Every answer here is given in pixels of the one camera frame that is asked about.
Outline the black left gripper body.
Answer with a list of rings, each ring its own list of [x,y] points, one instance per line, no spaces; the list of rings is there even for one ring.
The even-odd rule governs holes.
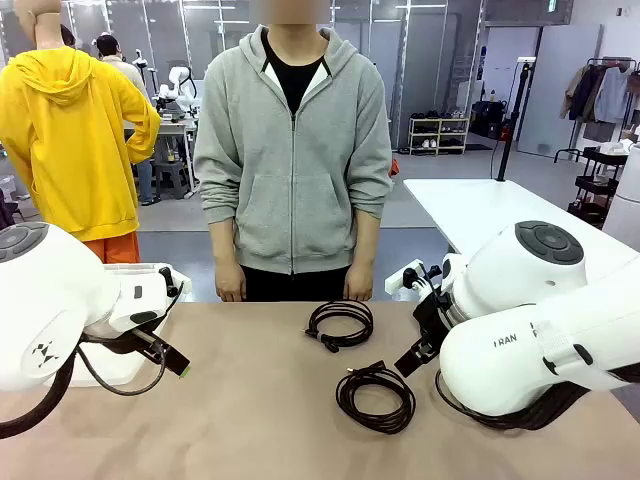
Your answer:
[[[162,321],[158,319],[138,326],[137,329],[143,333],[142,337],[133,330],[112,339],[83,333],[82,342],[103,345],[116,354],[124,355],[138,352],[146,358],[157,358],[159,357],[159,348],[163,351],[167,350],[167,343],[154,333],[161,323]]]

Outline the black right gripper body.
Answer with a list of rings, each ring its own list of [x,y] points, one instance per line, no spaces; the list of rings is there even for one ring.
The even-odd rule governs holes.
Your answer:
[[[413,312],[420,338],[412,346],[418,353],[438,353],[452,328],[447,311],[452,306],[448,293],[431,292],[421,299]]]

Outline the person's left hand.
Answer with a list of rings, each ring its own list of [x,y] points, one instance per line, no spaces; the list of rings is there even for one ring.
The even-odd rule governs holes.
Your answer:
[[[373,265],[352,264],[345,277],[343,297],[352,301],[366,302],[373,295]]]

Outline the person's right hand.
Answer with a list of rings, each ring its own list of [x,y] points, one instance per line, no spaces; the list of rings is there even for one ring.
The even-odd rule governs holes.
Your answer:
[[[223,302],[242,302],[246,299],[246,278],[235,261],[218,263],[215,270],[216,293]]]

